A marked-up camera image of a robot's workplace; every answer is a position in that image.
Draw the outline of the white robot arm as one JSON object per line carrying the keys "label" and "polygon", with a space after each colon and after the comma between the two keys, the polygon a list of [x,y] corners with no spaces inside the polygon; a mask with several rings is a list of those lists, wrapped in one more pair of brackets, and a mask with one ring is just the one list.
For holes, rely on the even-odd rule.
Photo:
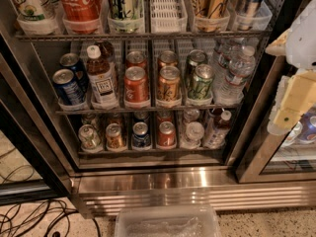
{"label": "white robot arm", "polygon": [[268,132],[284,135],[316,104],[316,0],[308,3],[266,53],[284,56],[297,68],[294,75],[281,77],[269,116]]}

